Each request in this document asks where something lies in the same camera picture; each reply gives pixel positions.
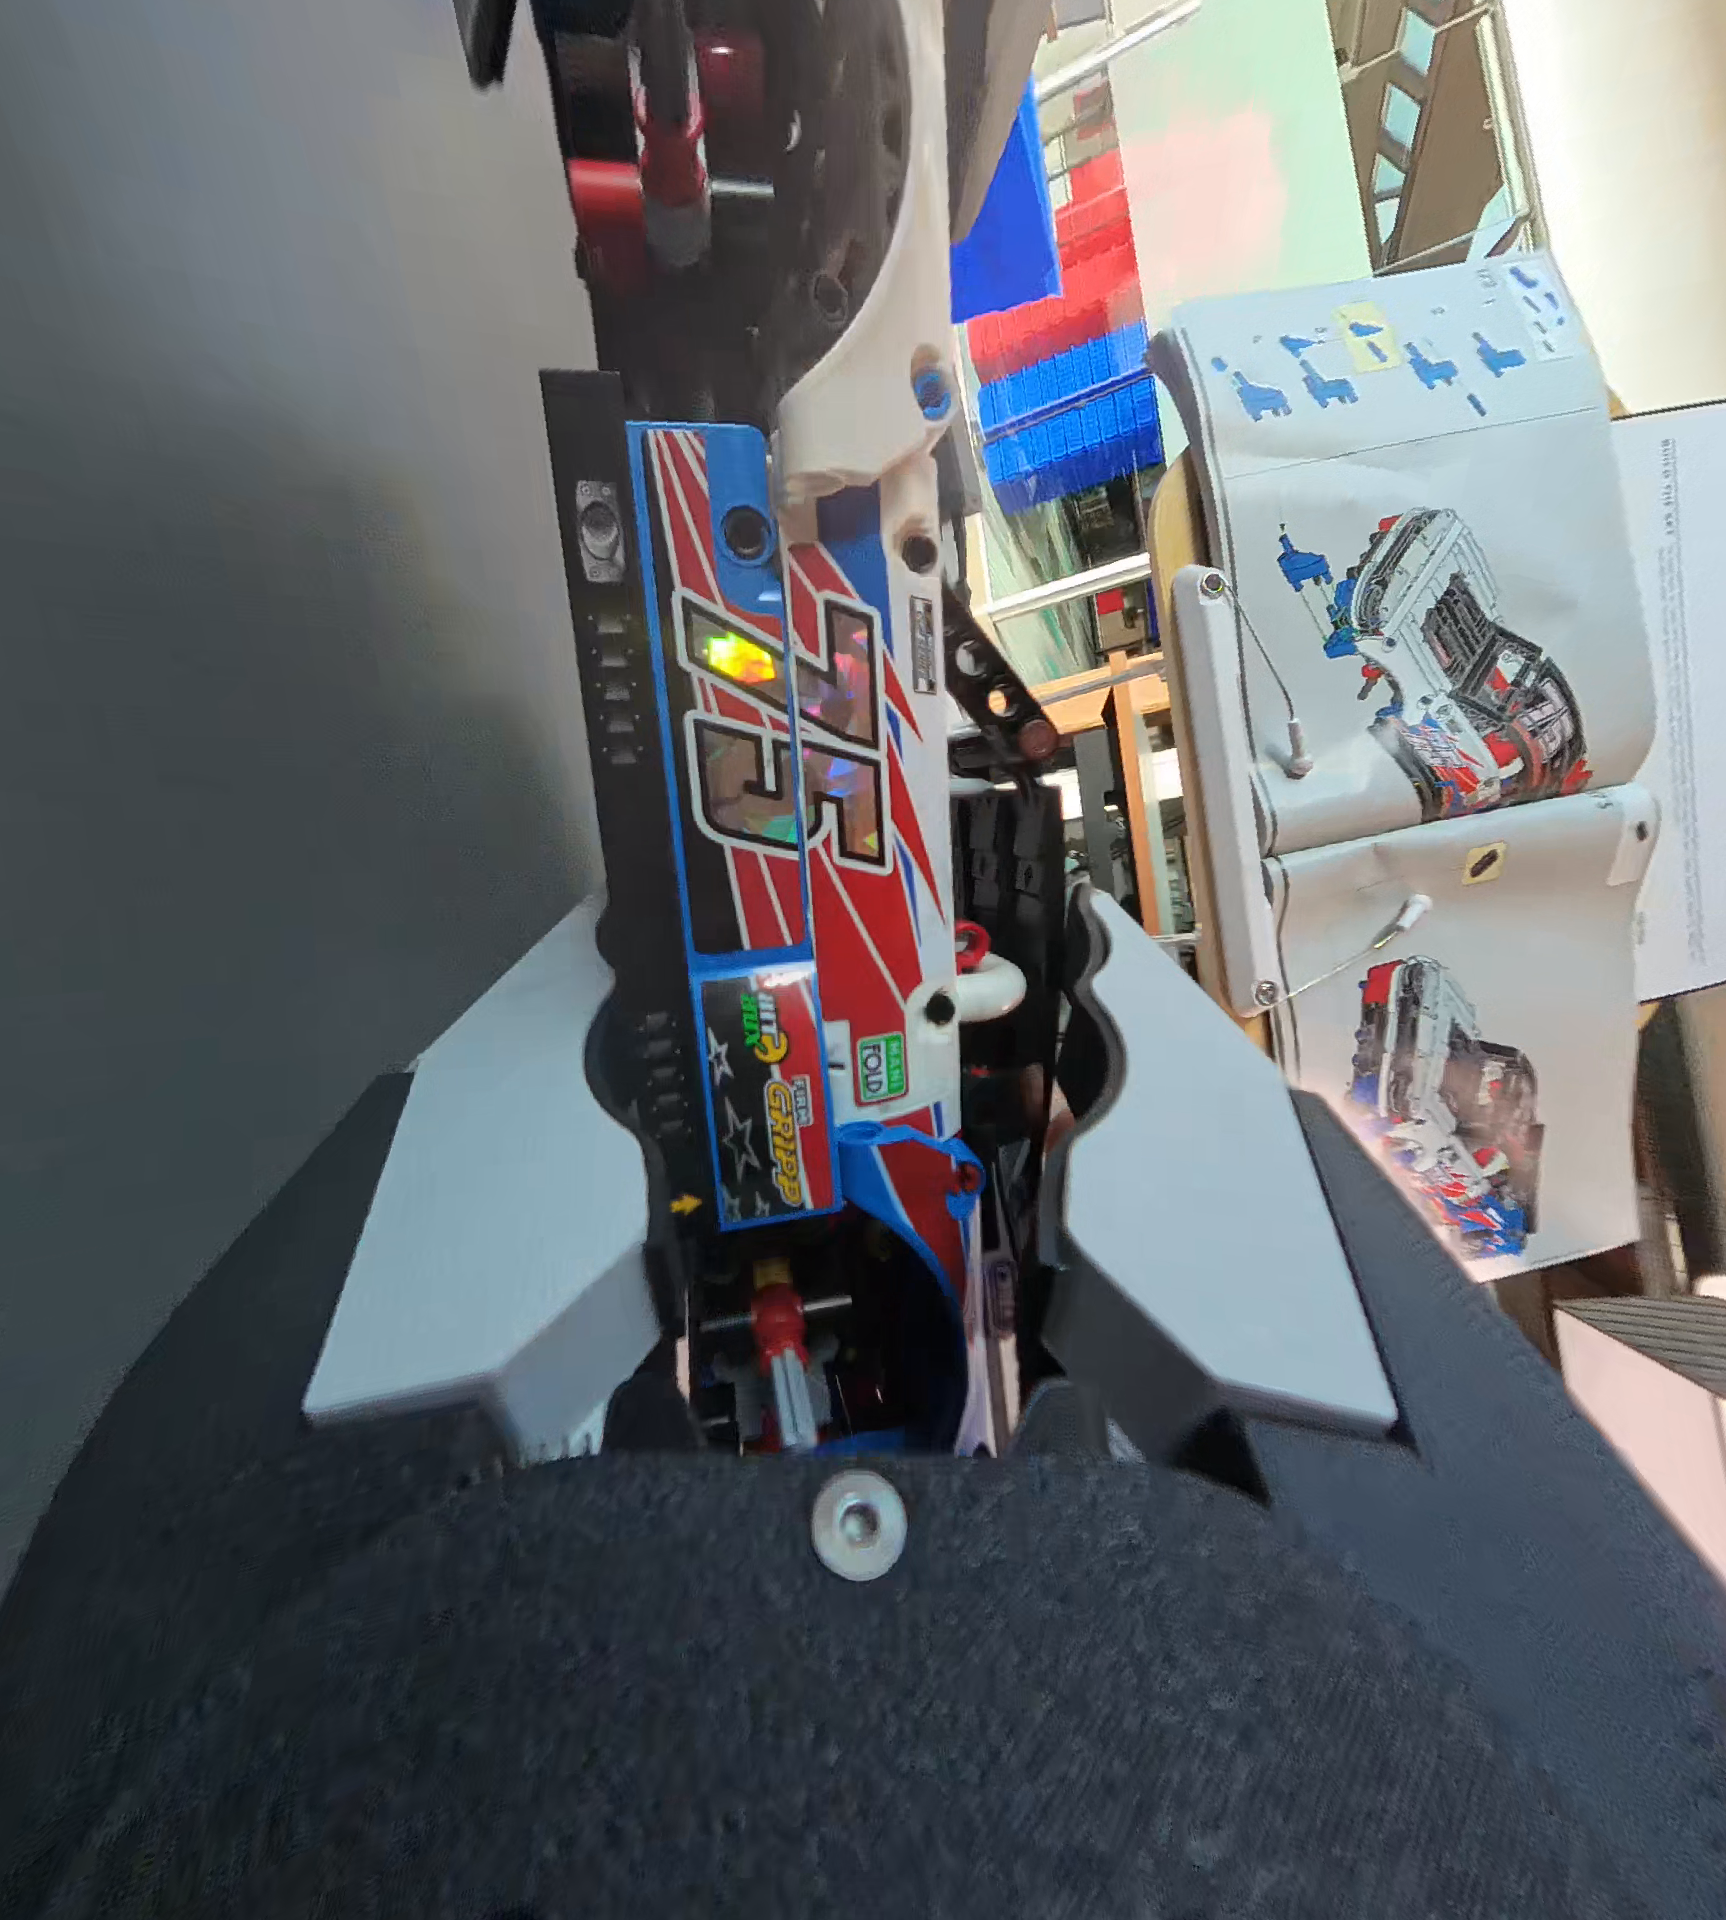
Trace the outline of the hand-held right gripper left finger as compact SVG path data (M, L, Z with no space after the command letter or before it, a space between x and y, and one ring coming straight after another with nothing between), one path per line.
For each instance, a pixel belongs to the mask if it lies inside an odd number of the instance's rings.
M526 1466L598 1454L660 1318L649 1176L588 1078L613 969L577 901L410 1072L302 1413L475 1409Z

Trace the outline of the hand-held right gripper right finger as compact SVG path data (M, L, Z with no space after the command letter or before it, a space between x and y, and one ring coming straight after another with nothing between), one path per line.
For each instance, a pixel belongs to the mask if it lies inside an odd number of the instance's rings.
M1042 1352L1135 1458L1248 1421L1388 1441L1402 1408L1279 1072L1106 892L1067 901Z

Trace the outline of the white book stand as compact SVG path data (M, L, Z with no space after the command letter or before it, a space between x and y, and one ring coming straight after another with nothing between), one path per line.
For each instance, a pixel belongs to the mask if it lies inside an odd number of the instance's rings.
M1203 492L1186 455L1170 463L1154 492L1145 551L1151 583L1164 591L1160 632L1184 789L1196 977L1295 1082L1302 1031L1315 1040L1343 1031L1341 1012L1305 1017L1299 1007L1308 997L1328 1001L1356 989L1369 965L1416 947L1426 918L1447 910L1447 851L1426 831L1385 831L1310 856L1310 866L1356 876L1383 914L1377 924L1357 924L1362 914L1349 908L1341 931L1356 935L1356 946L1320 975L1294 983L1279 952L1289 874L1263 853L1258 823L1240 605L1225 575L1208 563Z

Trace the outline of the toy brick race car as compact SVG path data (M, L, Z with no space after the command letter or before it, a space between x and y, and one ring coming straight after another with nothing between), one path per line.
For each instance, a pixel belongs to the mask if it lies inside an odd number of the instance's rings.
M736 1456L994 1456L1040 1180L1061 739L972 611L952 251L1049 4L456 4L540 47L595 367L540 403L643 1193L538 1355Z

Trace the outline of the toy car instruction booklet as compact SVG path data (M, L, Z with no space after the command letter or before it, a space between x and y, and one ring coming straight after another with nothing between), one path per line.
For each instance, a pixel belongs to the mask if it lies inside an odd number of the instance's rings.
M1726 402L1615 419L1545 251L1191 299L1148 350L1230 582L1287 977L1445 850L1299 1078L1472 1279L1638 1235L1638 1009L1726 982Z

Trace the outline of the grey desk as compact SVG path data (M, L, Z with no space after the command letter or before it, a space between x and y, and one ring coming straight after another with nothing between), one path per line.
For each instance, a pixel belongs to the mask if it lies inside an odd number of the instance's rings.
M0 1597L113 1383L593 871L551 94L450 4L0 4Z

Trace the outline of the wooden shelf unit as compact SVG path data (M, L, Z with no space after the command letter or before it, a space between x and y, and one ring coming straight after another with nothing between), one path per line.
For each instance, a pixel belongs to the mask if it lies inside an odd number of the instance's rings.
M1065 871L1106 889L1168 947L1196 935L1186 801L1155 654L1036 686L1061 747L1046 779L1063 815Z

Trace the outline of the rack of red blue bins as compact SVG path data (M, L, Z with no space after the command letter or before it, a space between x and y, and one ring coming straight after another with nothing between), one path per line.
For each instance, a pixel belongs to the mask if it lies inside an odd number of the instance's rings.
M1007 514L1164 463L1119 156L1074 167L1052 238L1060 290L966 324L984 470Z

